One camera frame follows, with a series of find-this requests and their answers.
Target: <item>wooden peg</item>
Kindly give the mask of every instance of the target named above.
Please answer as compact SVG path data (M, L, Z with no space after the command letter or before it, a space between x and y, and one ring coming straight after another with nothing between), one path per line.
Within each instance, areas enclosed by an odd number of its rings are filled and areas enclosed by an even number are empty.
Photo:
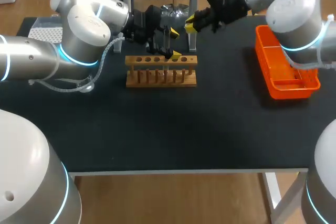
M146 69L146 83L149 83L149 69Z
M131 65L131 77L134 77L134 65Z
M159 70L156 69L156 70L155 70L155 83L157 83L158 80L159 80Z
M176 69L173 70L173 83L176 83Z
M138 83L140 83L140 81L141 81L141 71L138 70Z
M184 76L185 76L185 69L182 69L182 79L181 79L181 83L184 82Z
M163 70L163 83L167 83L167 70Z

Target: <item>table frame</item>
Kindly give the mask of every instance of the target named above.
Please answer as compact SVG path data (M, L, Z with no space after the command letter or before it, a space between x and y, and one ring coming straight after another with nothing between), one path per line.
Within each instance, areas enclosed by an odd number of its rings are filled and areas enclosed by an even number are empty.
M284 224L293 212L301 206L301 196L306 182L308 169L240 169L240 170L126 170L115 172L72 172L69 173L75 180L77 176L107 176L107 175L145 175L145 174L233 174L233 173L262 173L270 208L272 224ZM298 177L281 198L275 172L295 173Z

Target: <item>robotic arm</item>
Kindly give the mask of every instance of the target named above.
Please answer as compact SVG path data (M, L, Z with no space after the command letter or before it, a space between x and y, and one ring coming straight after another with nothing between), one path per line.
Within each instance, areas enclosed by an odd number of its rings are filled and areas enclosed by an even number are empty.
M336 50L333 17L323 21L320 0L208 0L210 8L197 11L187 20L187 32L212 25L230 24L267 9L266 21L278 38L292 66L301 69L334 68Z
M169 50L166 53L154 43L155 31L163 32L161 10L155 6L144 13L138 10L130 13L127 4L119 0L50 0L50 7L61 16L62 42L53 44L0 35L1 81L37 80L43 84L43 80L50 78L84 80L99 61L100 73L102 54L106 50L106 55L109 48L106 45L111 35L120 32L130 41L149 43L149 52L153 54L158 52L170 58L175 53Z

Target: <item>blue led ring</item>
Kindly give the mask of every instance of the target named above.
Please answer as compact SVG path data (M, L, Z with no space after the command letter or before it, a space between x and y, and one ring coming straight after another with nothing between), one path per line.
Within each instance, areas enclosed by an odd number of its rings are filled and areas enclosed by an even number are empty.
M74 58L70 57L70 56L63 50L62 44L60 45L59 48L60 48L61 52L64 54L64 56L67 57L69 60L73 61L74 63L80 64L80 65L83 65L83 66L93 66L93 65L95 65L95 64L98 63L98 61L96 61L96 62L94 62L94 63L85 63L85 62L81 62L81 61L75 60Z
M324 222L324 224L329 224L329 223L322 217L322 215L317 211L316 207L314 206L314 203L313 203L313 201L311 200L310 195L309 195L307 181L306 181L306 189L307 189L307 196L308 196L308 199L309 199L309 201L310 201L311 206L312 206L313 209L315 210L316 214L320 217L320 219Z
M287 48L284 47L283 45L281 45L281 47L286 50L286 51L291 51L291 52L297 52L297 51L301 51L301 50L305 50L308 47L311 47L312 45L314 45L319 39L324 37L324 34L326 33L326 26L324 24L322 24L322 29L319 33L319 35L316 37L315 40L313 40L311 43L309 43L308 45L305 45L304 47L299 47L299 48Z
M64 171L65 171L65 174L66 174L66 177L67 177L67 189L66 189L66 192L65 192L65 197L64 197L63 203L62 203L61 207L59 208L59 210L58 210L56 216L54 217L54 219L51 221L50 224L54 224L54 223L57 221L58 217L59 217L60 214L62 213L62 210L63 210L63 208L64 208L64 206L65 206L65 202L67 202L67 198L68 198L68 193L69 193L69 175L68 175L68 172L67 172L67 170L65 169L65 166L64 166L63 163L62 163L62 166L63 166L63 168L64 168Z
M3 42L4 42L4 45L5 45L5 50L6 50L6 54L7 54L7 67L6 67L6 72L5 72L5 75L3 76L3 78L0 80L0 81L4 81L4 80L6 80L6 78L7 78L7 76L8 76L8 74L9 74L9 69L11 68L11 55L10 55L10 53L9 53L9 48L7 47L7 45L8 45L8 43L7 43L7 40L5 39L5 37L4 36L2 36L2 35L0 35L0 38L3 40Z
M103 9L103 4L100 3L100 5L99 5L99 9L98 9L97 14L96 14L96 17L99 18L102 9Z

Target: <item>metal table leg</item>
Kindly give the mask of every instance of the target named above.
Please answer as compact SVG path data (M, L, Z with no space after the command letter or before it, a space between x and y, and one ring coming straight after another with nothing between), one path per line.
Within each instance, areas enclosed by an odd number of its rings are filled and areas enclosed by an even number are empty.
M289 216L300 207L306 176L307 173L299 173L285 196L281 198L275 173L263 173L272 224L285 223Z

